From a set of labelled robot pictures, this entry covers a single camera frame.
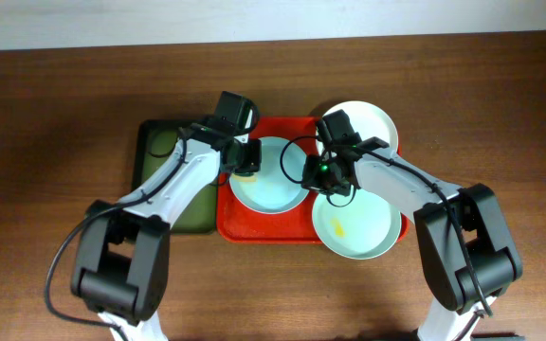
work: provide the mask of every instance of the robotic arm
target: robotic arm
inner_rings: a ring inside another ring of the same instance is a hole
[[[170,229],[217,174],[260,169],[260,140],[248,139],[258,117],[249,99],[224,92],[214,117],[192,124],[147,182],[116,204],[97,201],[88,208],[71,292],[106,322],[93,324],[112,328],[118,341],[167,340],[156,309],[167,285]],[[326,195],[362,188],[397,206],[416,225],[425,278],[435,296],[417,336],[468,337],[482,309],[489,310],[521,276],[521,260],[494,193],[484,185],[445,183],[413,167],[386,142],[362,141],[342,111],[324,117],[317,128],[324,152],[307,157],[301,185]],[[465,244],[460,226],[477,230],[478,237]],[[135,244],[131,258],[110,251],[109,244],[122,242]],[[53,267],[45,301],[60,317],[49,302]]]

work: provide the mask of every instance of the yellow object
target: yellow object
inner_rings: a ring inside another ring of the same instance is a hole
[[[239,175],[231,174],[231,176],[233,177],[233,179],[239,182],[256,182],[256,178],[257,178],[256,174],[257,173],[254,173],[251,176],[239,176]]]
[[[340,237],[345,237],[345,230],[342,229],[342,225],[340,224],[340,221],[337,218],[334,218],[330,220],[330,224],[334,227],[334,233]]]

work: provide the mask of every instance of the round plate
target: round plate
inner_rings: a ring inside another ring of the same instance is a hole
[[[337,206],[351,197],[333,195]],[[402,229],[401,214],[378,195],[358,190],[345,207],[334,207],[320,194],[313,204],[313,226],[329,249],[354,260],[367,260],[387,252]]]
[[[338,110],[344,110],[347,113],[353,129],[359,133],[362,141],[376,136],[388,142],[393,150],[397,152],[399,145],[397,129],[389,115],[382,109],[365,101],[351,100],[333,106],[324,116]],[[321,154],[323,144],[317,141],[316,146],[318,147],[318,153]]]
[[[281,137],[263,137],[261,140],[261,170],[250,177],[231,176],[231,190],[244,206],[260,213],[284,213],[298,206],[309,191],[292,183],[282,173],[280,155],[289,142]],[[293,179],[302,178],[306,159],[304,151],[292,144],[285,151],[283,166]]]

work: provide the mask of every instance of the brown tabletop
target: brown tabletop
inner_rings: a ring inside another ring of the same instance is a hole
[[[492,188],[524,275],[477,332],[546,339],[546,32],[525,32],[0,52],[0,340],[112,339],[47,313],[46,268],[93,200],[130,189],[139,123],[210,114],[222,90],[265,116],[372,102],[411,163]],[[54,304],[96,317],[69,294],[75,250]],[[214,233],[173,238],[159,313],[171,339],[333,339],[412,331],[431,299],[413,227],[364,261]]]

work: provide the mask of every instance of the white background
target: white background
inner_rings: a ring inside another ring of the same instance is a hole
[[[546,0],[0,0],[0,49],[546,29]]]

